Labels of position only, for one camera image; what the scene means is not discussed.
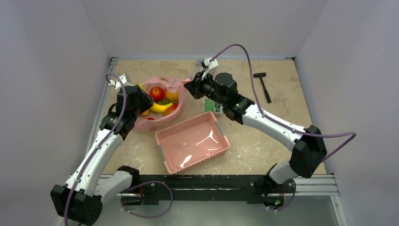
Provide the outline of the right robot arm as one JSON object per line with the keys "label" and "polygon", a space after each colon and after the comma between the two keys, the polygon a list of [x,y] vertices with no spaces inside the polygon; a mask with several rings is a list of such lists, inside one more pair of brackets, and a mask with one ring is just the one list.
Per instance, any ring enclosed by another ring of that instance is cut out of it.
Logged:
{"label": "right robot arm", "polygon": [[184,87],[194,99],[213,100],[222,106],[224,115],[230,120],[263,132],[291,151],[289,160],[273,165],[264,175],[261,188],[265,195],[279,190],[283,183],[297,176],[310,178],[327,155],[319,128],[313,125],[304,128],[267,114],[238,92],[237,83],[229,73],[219,73],[215,77],[197,73]]}

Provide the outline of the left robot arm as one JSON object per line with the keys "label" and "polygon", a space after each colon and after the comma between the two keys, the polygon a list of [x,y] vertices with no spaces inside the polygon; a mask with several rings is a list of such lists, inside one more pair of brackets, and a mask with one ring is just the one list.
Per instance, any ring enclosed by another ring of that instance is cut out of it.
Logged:
{"label": "left robot arm", "polygon": [[113,153],[134,128],[138,116],[149,110],[153,98],[140,85],[126,85],[119,89],[117,101],[103,117],[99,131],[82,163],[61,185],[50,192],[56,213],[64,224],[75,221],[79,225],[93,225],[103,206],[123,190],[130,193],[140,188],[138,170],[123,166],[108,182],[99,179]]}

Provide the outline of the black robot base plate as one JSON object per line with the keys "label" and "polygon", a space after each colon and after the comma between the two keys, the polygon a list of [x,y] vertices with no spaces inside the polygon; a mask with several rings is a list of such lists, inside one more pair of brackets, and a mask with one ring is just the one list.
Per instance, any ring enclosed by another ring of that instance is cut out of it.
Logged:
{"label": "black robot base plate", "polygon": [[141,175],[144,186],[119,194],[126,206],[157,205],[160,201],[246,202],[280,207],[295,193],[292,180],[281,185],[264,175]]}

